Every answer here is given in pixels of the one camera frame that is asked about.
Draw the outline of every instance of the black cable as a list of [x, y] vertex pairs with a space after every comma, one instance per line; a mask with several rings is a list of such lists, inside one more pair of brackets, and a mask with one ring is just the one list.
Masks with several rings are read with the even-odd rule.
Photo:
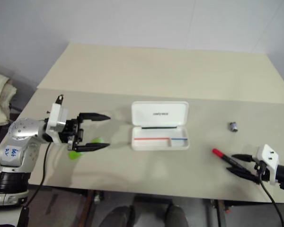
[[266, 189], [266, 187], [264, 186], [263, 182], [262, 182], [262, 174], [259, 174], [259, 183], [260, 185], [262, 186], [263, 190], [266, 192], [266, 194], [268, 195], [268, 197], [270, 198], [271, 202], [273, 203], [276, 211], [278, 212], [278, 215], [280, 217], [280, 220], [281, 220], [281, 224], [282, 224], [282, 227], [284, 227], [284, 220], [283, 220], [283, 217], [282, 217], [282, 214], [277, 206], [277, 204], [275, 203], [273, 197], [269, 194], [268, 190]]
[[33, 201], [33, 199], [35, 198], [35, 196], [37, 195], [37, 193], [39, 192], [40, 188], [42, 187], [43, 185], [43, 182], [45, 180], [45, 167], [46, 167], [46, 157], [47, 157], [47, 153], [48, 153], [48, 149], [51, 145], [51, 142], [48, 144], [47, 148], [46, 148], [46, 152], [45, 152], [45, 155], [44, 155], [44, 161], [43, 161], [43, 176], [42, 176], [42, 180], [41, 180], [41, 183], [39, 184], [38, 188], [36, 189], [35, 193], [33, 194], [33, 196], [30, 198], [30, 200], [26, 203], [25, 207], [28, 207], [29, 204]]

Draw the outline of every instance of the green object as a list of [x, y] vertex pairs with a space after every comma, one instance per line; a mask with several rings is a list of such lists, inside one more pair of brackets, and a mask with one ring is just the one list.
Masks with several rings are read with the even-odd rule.
[[[103, 143], [103, 142], [104, 142], [104, 140], [101, 137], [95, 138], [91, 141], [91, 143]], [[72, 150], [68, 153], [68, 157], [70, 158], [70, 160], [75, 160], [75, 159], [81, 157], [82, 155], [83, 155], [83, 152], [76, 152], [74, 150]]]
[[82, 156], [82, 152], [76, 152], [74, 150], [71, 150], [68, 153], [68, 157], [70, 158], [70, 160], [75, 160], [76, 158], [79, 158]]

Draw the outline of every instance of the white wall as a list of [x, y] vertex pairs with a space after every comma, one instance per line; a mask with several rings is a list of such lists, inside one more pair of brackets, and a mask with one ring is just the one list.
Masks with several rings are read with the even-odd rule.
[[284, 78], [284, 0], [0, 0], [19, 105], [68, 42], [267, 53]]

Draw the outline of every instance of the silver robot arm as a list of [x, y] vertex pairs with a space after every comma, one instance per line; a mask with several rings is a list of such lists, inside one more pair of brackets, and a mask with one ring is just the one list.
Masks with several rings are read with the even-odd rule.
[[24, 118], [9, 127], [7, 140], [0, 149], [0, 224], [26, 226], [28, 208], [28, 180], [33, 171], [42, 143], [68, 143], [68, 150], [94, 151], [109, 146], [107, 143], [80, 146], [83, 120], [103, 121], [109, 117], [97, 113], [80, 113], [76, 119], [66, 120], [67, 109], [62, 105], [63, 95], [53, 103], [49, 118], [41, 121]]

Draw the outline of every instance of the robotic arm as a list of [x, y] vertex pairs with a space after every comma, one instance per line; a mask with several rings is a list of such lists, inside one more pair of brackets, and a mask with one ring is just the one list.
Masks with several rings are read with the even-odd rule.
[[83, 138], [80, 124], [84, 120], [104, 121], [108, 116], [98, 113], [80, 113], [76, 119], [66, 120], [67, 109], [62, 105], [63, 95], [58, 96], [52, 105], [49, 118], [41, 121], [24, 118], [16, 120], [9, 127], [7, 140], [0, 150], [0, 214], [6, 211], [13, 213], [21, 226], [24, 211], [20, 205], [27, 201], [28, 180], [33, 171], [40, 145], [53, 142], [67, 143], [68, 150], [77, 152], [94, 151], [109, 146], [108, 143], [87, 143], [79, 145]]
[[259, 147], [255, 157], [251, 155], [236, 154], [234, 158], [245, 162], [255, 162], [255, 170], [258, 175], [253, 175], [250, 171], [242, 171], [235, 167], [228, 167], [231, 173], [251, 180], [259, 184], [259, 175], [263, 181], [269, 181], [271, 185], [279, 183], [281, 189], [284, 190], [284, 166], [279, 165], [279, 155], [267, 144]]

